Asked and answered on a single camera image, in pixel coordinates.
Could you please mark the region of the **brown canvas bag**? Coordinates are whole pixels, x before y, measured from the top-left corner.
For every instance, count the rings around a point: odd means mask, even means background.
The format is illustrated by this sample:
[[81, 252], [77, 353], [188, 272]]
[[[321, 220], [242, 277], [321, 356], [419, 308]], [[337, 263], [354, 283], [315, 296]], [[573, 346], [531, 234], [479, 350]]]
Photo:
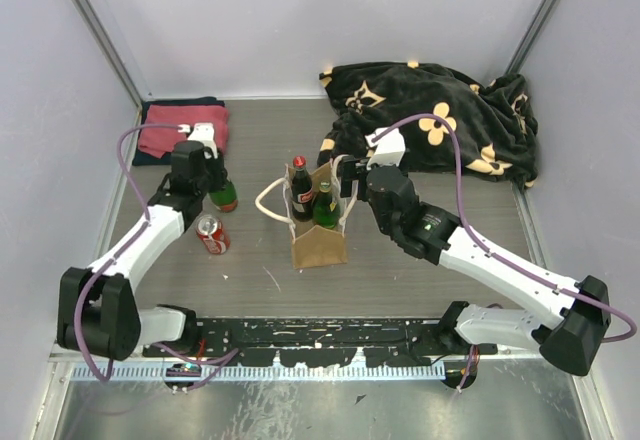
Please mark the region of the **brown canvas bag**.
[[[354, 183], [351, 197], [340, 197], [340, 179], [337, 176], [338, 167], [346, 161], [346, 158], [346, 155], [339, 155], [310, 173], [314, 195], [319, 192], [322, 182], [331, 184], [333, 201], [336, 204], [336, 209], [341, 214], [337, 225], [333, 229], [315, 225], [312, 220], [302, 222], [294, 218], [291, 194], [291, 179], [294, 175], [294, 169], [290, 165], [285, 165], [284, 175], [262, 190], [254, 201], [256, 208], [261, 213], [284, 223], [288, 227], [291, 240], [291, 258], [295, 269], [339, 265], [348, 261], [346, 226], [347, 219], [357, 200], [358, 182]], [[263, 205], [264, 198], [272, 190], [280, 190], [282, 193], [285, 208], [283, 215], [273, 212]]]

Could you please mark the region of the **green glass bottle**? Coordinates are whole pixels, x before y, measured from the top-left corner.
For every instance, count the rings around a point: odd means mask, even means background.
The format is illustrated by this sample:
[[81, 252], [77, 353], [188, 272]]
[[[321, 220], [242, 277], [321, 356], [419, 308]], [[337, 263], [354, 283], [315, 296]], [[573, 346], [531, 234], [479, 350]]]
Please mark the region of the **green glass bottle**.
[[210, 191], [208, 196], [212, 204], [220, 212], [229, 213], [237, 208], [238, 197], [231, 180], [226, 180], [220, 189]]
[[326, 229], [334, 229], [340, 218], [340, 210], [332, 193], [332, 184], [322, 181], [313, 203], [313, 222]]

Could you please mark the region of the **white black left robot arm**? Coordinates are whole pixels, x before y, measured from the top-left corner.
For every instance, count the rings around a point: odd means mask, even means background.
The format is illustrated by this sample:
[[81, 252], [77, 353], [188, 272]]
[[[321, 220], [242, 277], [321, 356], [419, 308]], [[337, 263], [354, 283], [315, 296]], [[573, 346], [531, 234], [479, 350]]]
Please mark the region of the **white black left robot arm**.
[[57, 344], [114, 361], [138, 347], [163, 343], [178, 356], [194, 353], [200, 328], [194, 311], [173, 305], [141, 310], [140, 282], [201, 214], [205, 197], [221, 190], [224, 159], [211, 140], [177, 143], [171, 170], [132, 229], [103, 257], [61, 277]]

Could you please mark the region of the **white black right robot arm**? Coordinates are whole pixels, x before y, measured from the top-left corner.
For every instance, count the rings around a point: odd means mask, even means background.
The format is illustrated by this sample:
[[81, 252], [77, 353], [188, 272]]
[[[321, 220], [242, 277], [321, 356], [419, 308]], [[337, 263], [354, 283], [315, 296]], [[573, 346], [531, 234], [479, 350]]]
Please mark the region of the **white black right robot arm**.
[[611, 324], [606, 284], [550, 272], [492, 243], [461, 217], [420, 201], [396, 166], [369, 167], [345, 156], [332, 172], [341, 197], [369, 204], [379, 231], [406, 254], [462, 273], [511, 299], [514, 309], [450, 304], [435, 327], [435, 340], [452, 354], [473, 345], [500, 344], [539, 353], [554, 367], [586, 375]]

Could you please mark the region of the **dark cola bottle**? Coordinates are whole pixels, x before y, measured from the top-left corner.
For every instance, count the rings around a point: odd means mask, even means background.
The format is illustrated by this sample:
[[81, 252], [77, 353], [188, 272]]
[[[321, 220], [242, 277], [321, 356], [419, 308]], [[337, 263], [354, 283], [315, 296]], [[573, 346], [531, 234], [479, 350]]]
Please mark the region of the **dark cola bottle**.
[[304, 156], [293, 159], [294, 174], [291, 178], [293, 216], [300, 222], [310, 221], [313, 217], [313, 183], [307, 170]]

